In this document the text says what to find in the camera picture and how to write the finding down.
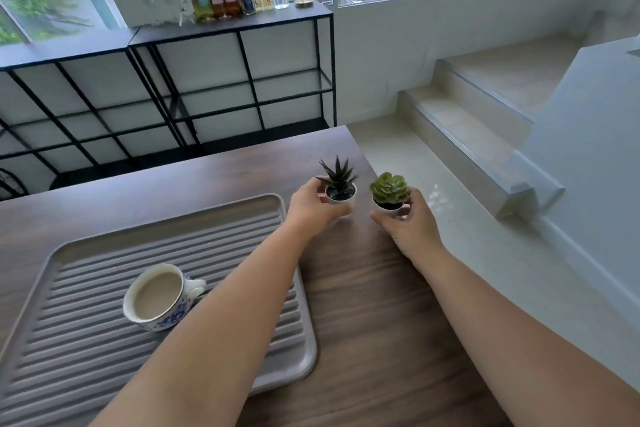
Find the coffee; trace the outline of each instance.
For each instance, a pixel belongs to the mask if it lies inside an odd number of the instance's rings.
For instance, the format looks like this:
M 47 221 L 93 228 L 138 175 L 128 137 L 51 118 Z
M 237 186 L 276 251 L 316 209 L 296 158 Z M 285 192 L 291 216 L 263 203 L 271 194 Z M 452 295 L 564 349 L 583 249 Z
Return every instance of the coffee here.
M 169 309 L 182 291 L 182 278 L 175 273 L 162 273 L 140 287 L 133 309 L 140 319 L 153 319 Z

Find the person's right hand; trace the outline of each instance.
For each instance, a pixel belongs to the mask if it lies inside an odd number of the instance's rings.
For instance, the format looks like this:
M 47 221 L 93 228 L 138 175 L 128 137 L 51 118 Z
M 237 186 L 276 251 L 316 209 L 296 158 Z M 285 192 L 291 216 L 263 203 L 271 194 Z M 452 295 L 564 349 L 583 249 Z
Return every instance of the person's right hand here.
M 422 193 L 414 187 L 407 187 L 407 193 L 411 208 L 406 219 L 395 220 L 377 211 L 371 212 L 371 218 L 389 232 L 404 256 L 418 267 L 420 261 L 434 253 L 446 252 L 446 249 Z

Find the tray rim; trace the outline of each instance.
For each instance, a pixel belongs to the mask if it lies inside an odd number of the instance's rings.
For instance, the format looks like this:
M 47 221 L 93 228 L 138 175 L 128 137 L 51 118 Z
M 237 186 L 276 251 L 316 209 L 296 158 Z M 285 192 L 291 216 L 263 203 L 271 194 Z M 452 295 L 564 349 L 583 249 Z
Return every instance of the tray rim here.
M 9 331 L 9 334 L 7 335 L 6 340 L 5 340 L 2 348 L 0 349 L 0 366 L 2 366 L 4 361 L 6 360 L 5 356 L 7 355 L 7 353 L 11 349 L 11 347 L 14 346 L 13 343 L 15 341 L 17 341 L 17 336 L 18 336 L 17 333 L 18 333 L 18 328 L 20 326 L 20 322 L 22 321 L 23 317 L 27 314 L 27 311 L 29 309 L 29 304 L 30 304 L 31 300 L 33 299 L 33 296 L 36 294 L 36 291 L 38 290 L 38 286 L 40 285 L 40 281 L 43 278 L 43 276 L 45 274 L 45 271 L 47 270 L 47 266 L 52 261 L 53 257 L 57 253 L 59 253 L 63 248 L 65 248 L 67 246 L 70 246 L 70 245 L 73 245 L 73 244 L 75 244 L 77 242 L 80 242 L 80 241 L 90 240 L 90 239 L 93 239 L 93 238 L 97 238 L 97 237 L 101 237 L 101 236 L 105 236 L 105 235 L 111 235 L 111 234 L 114 234 L 114 233 L 126 232 L 127 230 L 137 229 L 137 228 L 140 228 L 140 227 L 146 227 L 148 225 L 155 225 L 156 223 L 163 223 L 165 221 L 175 220 L 177 218 L 182 218 L 182 217 L 189 216 L 189 215 L 192 215 L 192 214 L 212 211 L 212 210 L 217 209 L 217 208 L 223 208 L 223 207 L 231 206 L 233 204 L 245 203 L 247 201 L 253 201 L 253 200 L 264 198 L 264 197 L 275 197 L 278 200 L 279 207 L 282 210 L 282 222 L 284 223 L 284 220 L 286 220 L 286 218 L 287 218 L 287 207 L 286 207 L 286 204 L 284 202 L 284 199 L 282 198 L 282 196 L 280 196 L 279 194 L 276 194 L 275 192 L 267 192 L 267 193 L 264 193 L 264 194 L 258 194 L 256 196 L 244 197 L 243 199 L 236 199 L 236 201 L 229 201 L 228 203 L 215 204 L 214 206 L 208 206 L 206 208 L 199 209 L 199 210 L 196 210 L 196 211 L 191 211 L 191 212 L 188 212 L 188 213 L 181 213 L 181 214 L 177 214 L 177 215 L 174 215 L 174 216 L 169 216 L 167 218 L 163 218 L 162 220 L 146 220 L 146 221 L 143 221 L 142 223 L 137 223 L 137 224 L 132 225 L 130 227 L 122 227 L 122 228 L 111 230 L 111 231 L 104 232 L 104 233 L 96 233 L 96 234 L 84 236 L 84 237 L 81 237 L 81 238 L 68 240 L 68 241 L 65 241 L 64 243 L 60 244 L 59 246 L 57 246 L 55 248 L 55 250 L 53 250 L 53 252 L 51 252 L 51 253 L 49 253 L 47 255 L 47 258 L 44 260 L 44 262 L 40 266 L 40 270 L 38 271 L 38 274 L 36 275 L 36 278 L 35 278 L 35 280 L 33 282 L 33 285 L 29 289 L 29 293 L 27 294 L 26 299 L 22 303 L 22 307 L 20 308 L 20 314 L 18 314 L 18 316 L 14 320 L 14 322 L 12 324 L 12 327 L 11 327 L 11 329 Z M 310 323 L 310 326 L 311 326 L 311 329 L 310 329 L 310 332 L 311 332 L 311 334 L 310 334 L 310 345 L 309 345 L 310 346 L 310 353 L 311 353 L 310 354 L 310 358 L 306 363 L 301 363 L 303 365 L 303 368 L 302 368 L 302 370 L 300 371 L 299 374 L 293 376 L 290 379 L 283 379 L 283 381 L 272 383 L 272 384 L 270 384 L 268 389 L 265 388 L 264 386 L 257 387 L 255 390 L 252 388 L 252 390 L 249 391 L 248 396 L 252 396 L 252 395 L 255 395 L 255 394 L 263 392 L 263 391 L 272 390 L 272 389 L 275 389 L 275 388 L 278 388 L 278 387 L 282 387 L 284 385 L 288 385 L 290 383 L 294 383 L 294 382 L 297 382 L 299 380 L 302 380 L 303 378 L 308 376 L 313 371 L 313 368 L 316 365 L 317 357 L 318 357 L 318 347 L 317 347 L 316 332 L 315 332 L 314 327 L 313 327 L 313 319 L 311 318 L 311 309 L 309 308 L 309 305 L 308 305 L 307 293 L 305 292 L 305 289 L 304 289 L 304 285 L 303 285 L 303 282 L 302 282 L 302 277 L 301 277 L 300 266 L 299 265 L 296 265 L 296 268 L 294 269 L 292 281 L 296 282 L 297 285 L 300 287 L 300 292 L 301 292 L 300 299 L 301 300 L 299 299 L 299 302 L 301 303 L 301 305 L 304 305 L 304 307 L 306 307 L 306 309 L 308 311 L 309 323 Z

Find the stairs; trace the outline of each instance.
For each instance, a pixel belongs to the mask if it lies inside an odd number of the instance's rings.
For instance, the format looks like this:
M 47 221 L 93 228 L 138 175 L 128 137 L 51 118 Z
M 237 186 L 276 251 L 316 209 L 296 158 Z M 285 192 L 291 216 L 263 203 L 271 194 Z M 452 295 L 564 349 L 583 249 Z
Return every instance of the stairs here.
M 554 37 L 436 62 L 431 85 L 401 91 L 397 113 L 496 218 L 533 193 L 509 156 L 580 49 Z

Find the person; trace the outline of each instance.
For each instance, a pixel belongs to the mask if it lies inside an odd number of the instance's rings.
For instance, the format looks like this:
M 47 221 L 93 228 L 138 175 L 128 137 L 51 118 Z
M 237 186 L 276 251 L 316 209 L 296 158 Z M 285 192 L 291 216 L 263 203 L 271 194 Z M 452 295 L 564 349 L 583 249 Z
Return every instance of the person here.
M 323 203 L 322 190 L 313 178 L 293 194 L 283 225 L 189 312 L 92 427 L 235 425 L 303 249 L 351 212 Z M 372 218 L 427 280 L 514 425 L 640 426 L 640 394 L 449 253 L 420 191 L 409 194 L 404 220 Z

